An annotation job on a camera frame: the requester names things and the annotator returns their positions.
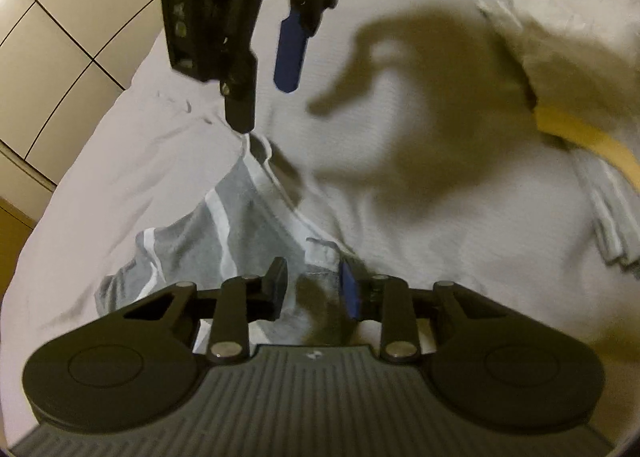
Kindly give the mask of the grey white striped shirt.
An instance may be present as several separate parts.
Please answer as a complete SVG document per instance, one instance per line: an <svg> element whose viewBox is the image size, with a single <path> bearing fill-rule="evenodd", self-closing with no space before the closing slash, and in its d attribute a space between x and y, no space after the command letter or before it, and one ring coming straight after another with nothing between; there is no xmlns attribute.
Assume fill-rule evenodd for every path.
<svg viewBox="0 0 640 457"><path fill-rule="evenodd" d="M244 140L239 160L193 211L136 237L134 256L96 290L104 316L187 281L217 290L236 276L262 275L288 263L280 317L250 328L253 343L335 345L344 312L338 296L343 241L302 208L303 191L278 165L265 137Z"/></svg>

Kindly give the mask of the cream sliding wardrobe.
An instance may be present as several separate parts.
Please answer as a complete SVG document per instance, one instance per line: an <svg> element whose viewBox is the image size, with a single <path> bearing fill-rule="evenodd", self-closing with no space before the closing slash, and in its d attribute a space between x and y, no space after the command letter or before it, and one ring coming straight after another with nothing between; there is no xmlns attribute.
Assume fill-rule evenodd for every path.
<svg viewBox="0 0 640 457"><path fill-rule="evenodd" d="M162 27L160 0L1 0L1 284Z"/></svg>

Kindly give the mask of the light grey bed sheet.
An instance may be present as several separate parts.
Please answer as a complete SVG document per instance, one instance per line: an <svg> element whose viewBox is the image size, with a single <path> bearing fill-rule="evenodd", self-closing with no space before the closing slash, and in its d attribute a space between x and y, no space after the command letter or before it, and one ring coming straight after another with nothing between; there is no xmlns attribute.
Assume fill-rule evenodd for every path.
<svg viewBox="0 0 640 457"><path fill-rule="evenodd" d="M295 93L259 76L252 134L222 106L157 39L66 172L2 305L10 444L36 426L29 356L101 317L96 290L137 235L193 211L250 135L368 269L457 281L590 345L605 368L593 428L614 444L638 432L638 278L603 260L570 148L537 130L525 73L473 0L340 0Z"/></svg>

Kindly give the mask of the white patterned folded garment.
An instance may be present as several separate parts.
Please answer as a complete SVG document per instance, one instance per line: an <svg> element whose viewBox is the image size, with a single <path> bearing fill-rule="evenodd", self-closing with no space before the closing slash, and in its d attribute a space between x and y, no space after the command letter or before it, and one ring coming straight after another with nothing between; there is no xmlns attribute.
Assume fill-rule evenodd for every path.
<svg viewBox="0 0 640 457"><path fill-rule="evenodd" d="M639 0L474 0L570 148L605 263L639 269Z"/></svg>

